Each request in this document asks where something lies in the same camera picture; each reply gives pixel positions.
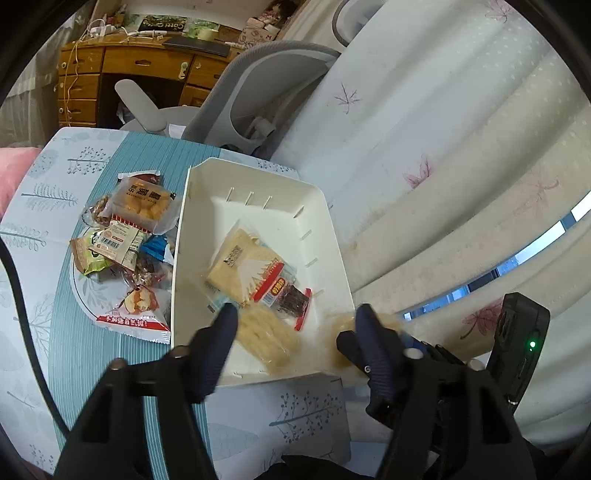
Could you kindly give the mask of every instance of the teal stripe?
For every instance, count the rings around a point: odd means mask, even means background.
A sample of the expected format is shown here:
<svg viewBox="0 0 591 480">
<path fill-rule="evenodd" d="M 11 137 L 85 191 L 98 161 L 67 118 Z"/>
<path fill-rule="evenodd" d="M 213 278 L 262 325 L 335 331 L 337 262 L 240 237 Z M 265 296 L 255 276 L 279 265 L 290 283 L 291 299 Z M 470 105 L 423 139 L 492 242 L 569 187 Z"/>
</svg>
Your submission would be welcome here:
<svg viewBox="0 0 591 480">
<path fill-rule="evenodd" d="M 130 132 L 106 165 L 89 199 L 95 200 L 110 193 L 118 173 L 138 170 L 160 170 L 164 187 L 182 195 L 187 169 L 219 154 L 220 149 L 216 147 Z M 79 221 L 72 238 L 79 236 L 83 227 Z M 138 340 L 93 325 L 76 303 L 70 287 L 71 271 L 68 250 L 56 290 L 49 350 L 50 390 L 70 427 L 74 425 L 88 395 L 112 359 L 123 357 L 130 364 L 137 364 L 158 359 L 168 351 L 167 345 Z M 160 444 L 155 399 L 147 398 L 144 406 L 154 478 L 164 480 L 168 475 Z M 211 452 L 205 406 L 195 406 L 194 410 L 207 451 Z M 57 428 L 56 432 L 60 448 L 63 448 L 64 439 Z"/>
</svg>

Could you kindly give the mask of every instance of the pile of snacks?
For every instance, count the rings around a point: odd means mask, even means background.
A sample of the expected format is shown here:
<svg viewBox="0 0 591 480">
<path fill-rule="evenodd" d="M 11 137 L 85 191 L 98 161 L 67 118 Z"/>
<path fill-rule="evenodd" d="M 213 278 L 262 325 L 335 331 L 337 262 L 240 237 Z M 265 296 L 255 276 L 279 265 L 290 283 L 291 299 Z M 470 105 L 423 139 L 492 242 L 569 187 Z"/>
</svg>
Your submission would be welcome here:
<svg viewBox="0 0 591 480">
<path fill-rule="evenodd" d="M 296 332 L 304 322 L 311 291 L 307 288 L 304 294 L 296 287 L 296 269 L 251 229 L 239 223 L 230 230 L 206 284 L 212 311 L 227 301 L 239 307 L 236 338 L 268 370 L 285 366 L 300 349 Z"/>
<path fill-rule="evenodd" d="M 159 171 L 119 174 L 111 195 L 87 206 L 82 219 L 89 226 L 71 240 L 76 269 L 91 275 L 111 268 L 121 276 L 127 293 L 113 299 L 113 308 L 98 315 L 100 326 L 154 342 L 170 342 L 172 266 L 163 263 L 161 252 L 142 250 L 152 238 L 175 227 L 180 202 L 160 186 Z M 168 262 L 172 254 L 168 246 Z"/>
</svg>

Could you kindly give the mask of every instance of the pink fabric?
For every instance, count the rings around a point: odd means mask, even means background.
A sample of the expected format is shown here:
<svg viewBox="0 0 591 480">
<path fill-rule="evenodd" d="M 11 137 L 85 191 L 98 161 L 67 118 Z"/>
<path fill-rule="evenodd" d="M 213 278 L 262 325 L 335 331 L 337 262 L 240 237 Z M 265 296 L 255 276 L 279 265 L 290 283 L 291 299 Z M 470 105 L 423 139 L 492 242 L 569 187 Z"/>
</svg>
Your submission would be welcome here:
<svg viewBox="0 0 591 480">
<path fill-rule="evenodd" d="M 0 218 L 41 150 L 39 148 L 0 148 Z"/>
</svg>

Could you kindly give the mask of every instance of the white plastic bin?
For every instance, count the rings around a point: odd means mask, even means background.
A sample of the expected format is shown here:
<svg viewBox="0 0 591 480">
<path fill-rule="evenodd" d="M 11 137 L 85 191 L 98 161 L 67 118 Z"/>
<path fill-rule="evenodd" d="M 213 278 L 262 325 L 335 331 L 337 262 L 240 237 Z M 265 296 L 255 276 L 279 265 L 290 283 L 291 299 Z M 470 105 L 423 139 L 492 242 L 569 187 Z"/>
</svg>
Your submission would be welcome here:
<svg viewBox="0 0 591 480">
<path fill-rule="evenodd" d="M 301 352 L 281 375 L 234 343 L 220 385 L 249 384 L 330 369 L 327 319 L 353 311 L 353 300 L 323 193 L 313 185 L 210 158 L 189 169 L 174 262 L 171 346 L 186 345 L 211 324 L 202 287 L 226 234 L 244 220 L 290 265 L 313 297 L 299 332 Z"/>
</svg>

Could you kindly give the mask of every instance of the wooden desk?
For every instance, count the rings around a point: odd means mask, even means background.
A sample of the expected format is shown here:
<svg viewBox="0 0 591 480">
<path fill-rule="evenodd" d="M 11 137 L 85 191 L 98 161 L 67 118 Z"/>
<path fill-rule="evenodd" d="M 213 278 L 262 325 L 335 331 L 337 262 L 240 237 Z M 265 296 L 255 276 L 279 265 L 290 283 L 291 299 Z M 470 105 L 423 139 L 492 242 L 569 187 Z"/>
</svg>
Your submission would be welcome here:
<svg viewBox="0 0 591 480">
<path fill-rule="evenodd" d="M 60 126 L 119 128 L 118 80 L 131 78 L 155 97 L 159 108 L 201 106 L 228 63 L 227 57 L 165 48 L 162 40 L 127 39 L 125 34 L 62 47 L 57 66 Z"/>
</svg>

